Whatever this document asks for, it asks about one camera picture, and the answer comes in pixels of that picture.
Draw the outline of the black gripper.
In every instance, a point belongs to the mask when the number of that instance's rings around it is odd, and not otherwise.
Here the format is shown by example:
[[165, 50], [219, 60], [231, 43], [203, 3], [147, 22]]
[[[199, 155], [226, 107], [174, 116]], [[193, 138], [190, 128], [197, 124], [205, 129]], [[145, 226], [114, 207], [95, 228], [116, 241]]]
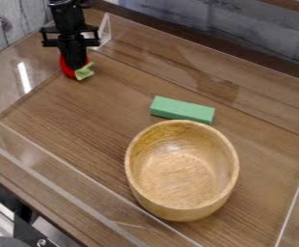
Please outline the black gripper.
[[[99, 28], [86, 24], [75, 34], [62, 34], [55, 26], [43, 27], [40, 33], [43, 35], [43, 46], [58, 47], [62, 55], [62, 60], [70, 69], [82, 68], [88, 61], [87, 46], [100, 46]], [[84, 33], [92, 33], [91, 38], [83, 36]], [[56, 39], [50, 39], [50, 34], [58, 34]], [[76, 43], [76, 58], [74, 58], [74, 48], [70, 41]]]

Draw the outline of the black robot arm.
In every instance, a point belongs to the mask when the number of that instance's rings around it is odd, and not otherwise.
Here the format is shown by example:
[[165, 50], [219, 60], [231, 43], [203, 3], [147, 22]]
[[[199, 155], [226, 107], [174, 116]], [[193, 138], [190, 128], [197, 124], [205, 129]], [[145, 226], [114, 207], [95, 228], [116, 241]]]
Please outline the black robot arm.
[[43, 46], [56, 47], [67, 67], [80, 69], [87, 63], [87, 48], [100, 46], [99, 27], [86, 22], [83, 9], [91, 0], [48, 0], [55, 25], [40, 29]]

